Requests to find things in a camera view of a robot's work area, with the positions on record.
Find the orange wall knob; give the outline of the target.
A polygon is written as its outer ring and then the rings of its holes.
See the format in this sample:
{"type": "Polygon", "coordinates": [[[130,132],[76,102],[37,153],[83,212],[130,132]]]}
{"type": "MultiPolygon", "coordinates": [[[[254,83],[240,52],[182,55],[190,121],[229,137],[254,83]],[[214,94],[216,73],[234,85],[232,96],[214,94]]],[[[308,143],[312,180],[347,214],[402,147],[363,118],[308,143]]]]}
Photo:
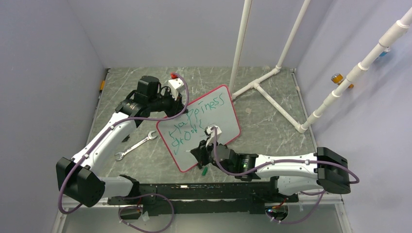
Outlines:
{"type": "Polygon", "coordinates": [[[337,85],[340,85],[343,82],[343,75],[336,73],[331,77],[331,81],[337,85]]]}

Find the green marker cap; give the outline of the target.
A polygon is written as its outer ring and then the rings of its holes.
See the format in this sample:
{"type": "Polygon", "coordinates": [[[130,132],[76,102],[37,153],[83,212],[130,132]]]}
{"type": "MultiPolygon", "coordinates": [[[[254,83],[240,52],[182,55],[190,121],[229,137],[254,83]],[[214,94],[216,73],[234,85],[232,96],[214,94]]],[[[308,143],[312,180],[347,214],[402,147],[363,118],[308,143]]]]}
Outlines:
{"type": "Polygon", "coordinates": [[[204,167],[203,171],[202,171],[202,176],[205,176],[208,172],[208,167],[204,167]]]}

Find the pink framed whiteboard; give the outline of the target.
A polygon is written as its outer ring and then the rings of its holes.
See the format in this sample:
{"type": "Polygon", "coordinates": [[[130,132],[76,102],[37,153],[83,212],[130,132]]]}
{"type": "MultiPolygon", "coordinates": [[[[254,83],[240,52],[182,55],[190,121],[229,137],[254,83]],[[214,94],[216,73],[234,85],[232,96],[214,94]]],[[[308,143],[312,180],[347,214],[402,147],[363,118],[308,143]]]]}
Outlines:
{"type": "Polygon", "coordinates": [[[200,141],[206,140],[205,130],[213,125],[219,126],[223,132],[218,141],[221,144],[240,135],[239,120],[226,85],[191,101],[187,114],[157,122],[157,131],[180,172],[187,172],[197,165],[194,156],[185,151],[197,148],[200,141]]]}

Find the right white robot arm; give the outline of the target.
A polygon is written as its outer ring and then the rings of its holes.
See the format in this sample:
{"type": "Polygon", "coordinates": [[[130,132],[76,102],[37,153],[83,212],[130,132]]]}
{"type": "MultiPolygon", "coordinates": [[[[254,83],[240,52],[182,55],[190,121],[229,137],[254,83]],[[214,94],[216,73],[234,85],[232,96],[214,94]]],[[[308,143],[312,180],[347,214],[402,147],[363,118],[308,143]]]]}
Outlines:
{"type": "Polygon", "coordinates": [[[269,156],[255,153],[236,153],[223,144],[207,144],[205,140],[190,150],[200,167],[212,164],[223,173],[241,181],[276,178],[268,187],[268,196],[280,201],[285,196],[313,189],[332,194],[351,192],[348,161],[326,147],[297,156],[269,156]]]}

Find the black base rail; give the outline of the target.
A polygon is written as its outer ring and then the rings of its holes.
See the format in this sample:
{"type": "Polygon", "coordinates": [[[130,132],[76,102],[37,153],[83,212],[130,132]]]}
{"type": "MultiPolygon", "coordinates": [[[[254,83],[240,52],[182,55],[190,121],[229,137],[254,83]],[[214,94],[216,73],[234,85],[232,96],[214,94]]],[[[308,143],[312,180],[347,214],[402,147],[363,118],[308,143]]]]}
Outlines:
{"type": "Polygon", "coordinates": [[[282,195],[276,182],[140,184],[132,199],[111,197],[109,205],[138,204],[149,216],[169,214],[263,214],[270,204],[297,203],[297,194],[282,195]]]}

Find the aluminium extrusion rail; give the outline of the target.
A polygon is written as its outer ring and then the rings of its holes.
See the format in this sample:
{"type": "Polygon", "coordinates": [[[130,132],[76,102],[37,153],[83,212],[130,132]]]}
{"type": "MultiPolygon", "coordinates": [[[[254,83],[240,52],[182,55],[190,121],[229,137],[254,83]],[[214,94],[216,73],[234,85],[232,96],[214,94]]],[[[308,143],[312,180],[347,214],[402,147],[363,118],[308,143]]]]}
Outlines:
{"type": "MultiPolygon", "coordinates": [[[[102,198],[95,205],[93,205],[93,207],[103,207],[104,205],[107,205],[107,203],[108,203],[108,198],[102,198]]],[[[71,197],[67,195],[62,196],[62,207],[63,208],[74,208],[79,204],[80,202],[72,199],[71,197]]]]}

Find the silver open-end wrench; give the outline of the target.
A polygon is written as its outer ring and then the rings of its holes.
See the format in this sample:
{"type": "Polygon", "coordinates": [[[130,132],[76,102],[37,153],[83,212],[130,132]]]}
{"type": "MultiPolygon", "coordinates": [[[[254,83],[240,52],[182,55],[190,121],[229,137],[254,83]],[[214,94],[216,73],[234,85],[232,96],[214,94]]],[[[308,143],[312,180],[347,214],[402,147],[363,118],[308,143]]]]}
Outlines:
{"type": "Polygon", "coordinates": [[[140,147],[142,144],[146,143],[147,141],[150,140],[154,140],[157,138],[157,132],[156,131],[150,131],[147,136],[145,138],[143,138],[142,140],[140,140],[139,142],[137,142],[136,144],[134,144],[133,146],[131,146],[130,148],[124,150],[124,151],[120,151],[118,153],[116,153],[115,156],[115,161],[121,161],[124,159],[124,157],[129,154],[131,151],[135,150],[136,148],[140,147]]]}

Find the white PVC pipe frame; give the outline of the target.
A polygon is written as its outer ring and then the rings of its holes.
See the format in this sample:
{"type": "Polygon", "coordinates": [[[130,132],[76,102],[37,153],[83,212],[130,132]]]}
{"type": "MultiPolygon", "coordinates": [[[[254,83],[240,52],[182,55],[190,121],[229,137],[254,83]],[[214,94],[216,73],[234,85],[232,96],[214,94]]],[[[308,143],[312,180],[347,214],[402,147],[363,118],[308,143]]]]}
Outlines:
{"type": "Polygon", "coordinates": [[[324,13],[319,0],[244,0],[230,80],[232,100],[255,91],[296,131],[302,121],[282,107],[265,85],[283,70],[296,70],[324,13]]]}

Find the blue wall knob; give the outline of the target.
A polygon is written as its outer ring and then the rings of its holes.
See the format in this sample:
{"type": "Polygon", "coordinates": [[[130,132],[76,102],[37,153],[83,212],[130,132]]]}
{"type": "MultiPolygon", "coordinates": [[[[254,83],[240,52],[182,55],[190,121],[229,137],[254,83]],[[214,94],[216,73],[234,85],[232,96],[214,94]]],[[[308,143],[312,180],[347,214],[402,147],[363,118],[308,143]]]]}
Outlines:
{"type": "Polygon", "coordinates": [[[387,47],[380,55],[379,55],[379,57],[383,57],[383,56],[385,56],[387,53],[389,53],[390,52],[390,48],[389,47],[387,47]]]}

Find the white diagonal pipe rail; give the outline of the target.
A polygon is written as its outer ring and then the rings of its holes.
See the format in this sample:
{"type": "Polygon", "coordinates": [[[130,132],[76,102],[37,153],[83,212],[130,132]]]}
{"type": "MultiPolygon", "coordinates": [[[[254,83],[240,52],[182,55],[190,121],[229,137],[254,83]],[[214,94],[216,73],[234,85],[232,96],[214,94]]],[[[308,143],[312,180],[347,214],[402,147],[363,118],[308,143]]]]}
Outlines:
{"type": "Polygon", "coordinates": [[[412,10],[409,9],[405,15],[397,20],[379,39],[374,48],[365,56],[365,58],[355,65],[352,70],[346,75],[341,84],[324,99],[323,103],[314,110],[307,120],[300,125],[299,131],[305,132],[310,125],[315,123],[325,112],[325,110],[340,98],[343,92],[349,88],[351,84],[357,81],[364,73],[366,73],[370,65],[395,41],[401,38],[410,28],[412,24],[412,10]]]}

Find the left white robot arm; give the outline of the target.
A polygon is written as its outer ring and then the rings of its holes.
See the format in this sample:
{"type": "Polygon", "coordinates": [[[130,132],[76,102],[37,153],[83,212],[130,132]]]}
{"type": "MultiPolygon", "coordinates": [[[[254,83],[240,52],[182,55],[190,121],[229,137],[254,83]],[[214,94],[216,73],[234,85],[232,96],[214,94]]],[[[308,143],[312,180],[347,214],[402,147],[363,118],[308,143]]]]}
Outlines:
{"type": "Polygon", "coordinates": [[[143,121],[152,121],[152,112],[164,112],[165,121],[187,113],[188,102],[182,102],[181,91],[189,100],[187,82],[181,75],[171,73],[167,85],[162,86],[153,76],[142,76],[132,90],[116,107],[104,128],[70,159],[62,157],[56,164],[59,188],[58,209],[63,208],[63,196],[92,207],[102,198],[119,197],[126,203],[135,203],[140,196],[139,181],[127,175],[97,176],[114,149],[143,121]]]}

